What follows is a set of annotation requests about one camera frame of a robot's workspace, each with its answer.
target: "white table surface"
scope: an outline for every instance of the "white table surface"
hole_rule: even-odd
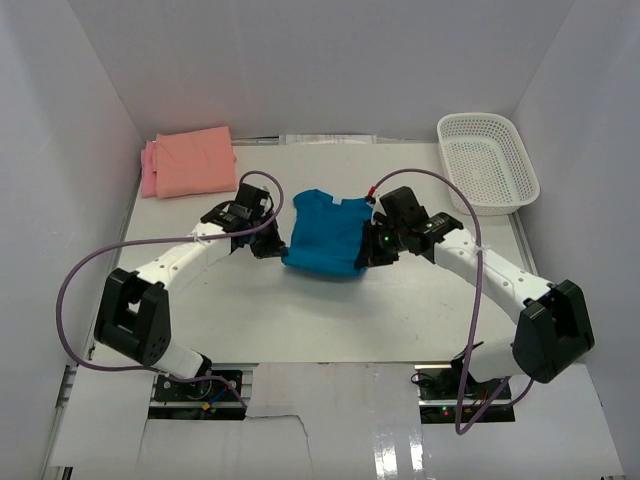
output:
[[[262,169],[282,183],[286,199],[278,223],[287,243],[295,222],[292,198],[303,190],[355,198],[398,168],[442,171],[435,144],[262,145],[234,151],[238,175]],[[250,181],[269,183],[257,176]],[[448,212],[472,229],[470,217],[453,208],[438,180],[403,174],[384,189],[401,185],[412,187],[430,214]],[[234,195],[139,198],[127,240],[186,234],[202,214]],[[522,266],[507,216],[483,217],[481,226],[486,244]],[[125,249],[119,266],[133,270],[168,248]],[[332,279],[285,267],[279,259],[256,260],[248,248],[216,263],[170,298],[174,338],[214,363],[448,360],[465,344],[472,301],[470,285],[409,253],[361,278]],[[477,339],[502,338],[514,329],[506,314],[485,299]],[[100,346],[96,352],[101,359],[113,355]]]

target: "black bracket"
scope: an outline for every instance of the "black bracket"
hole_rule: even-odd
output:
[[[131,309],[139,304],[138,312]],[[161,282],[154,285],[138,272],[118,268],[105,282],[94,337],[136,362],[150,367],[171,340],[169,294]]]
[[[399,253],[409,251],[434,262],[434,246],[452,230],[462,228],[446,213],[430,217],[409,187],[400,187],[380,197],[385,214],[374,215],[376,224],[367,221],[354,268],[390,265]]]
[[[235,200],[217,205],[203,215],[200,221],[219,225],[225,232],[249,230],[263,224],[269,217],[270,210],[265,215],[268,201],[271,201],[269,192],[241,183]],[[256,234],[232,238],[231,253],[245,245],[249,245],[256,258],[284,257],[288,254],[287,247],[278,233],[276,220]]]
[[[532,379],[549,383],[595,345],[584,294],[565,280],[520,313],[513,357]]]

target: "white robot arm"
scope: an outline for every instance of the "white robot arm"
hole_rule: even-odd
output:
[[[399,259],[399,252],[409,251],[475,285],[475,239],[458,220],[446,213],[429,217],[408,187],[375,202],[372,219],[363,228],[357,268],[389,265]],[[482,293],[517,329],[512,339],[475,346],[469,366],[472,382],[525,373],[548,383],[593,347],[584,295],[576,284],[565,280],[554,285],[490,249],[483,249],[483,257]],[[457,356],[452,367],[461,370],[462,361],[462,355]]]
[[[243,183],[233,202],[218,205],[200,219],[186,238],[190,241],[133,272],[111,272],[98,311],[96,340],[144,366],[177,377],[206,374],[209,359],[171,335],[169,288],[173,295],[178,294],[206,268],[245,245],[256,258],[286,255],[275,220],[254,234],[206,239],[266,223],[271,215],[268,200],[269,192]]]

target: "white plastic basket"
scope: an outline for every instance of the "white plastic basket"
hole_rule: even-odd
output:
[[[478,215],[507,215],[533,202],[540,185],[516,127],[491,113],[456,113],[438,122],[445,176]],[[453,206],[469,214],[449,190]]]

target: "cable tie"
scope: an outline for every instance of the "cable tie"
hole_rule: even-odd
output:
[[[491,245],[489,245],[489,244],[485,243],[482,246],[478,246],[475,243],[473,244],[473,253],[475,255],[477,255],[478,252],[480,252],[480,251],[482,251],[484,253],[484,252],[488,252],[489,250],[491,250]]]

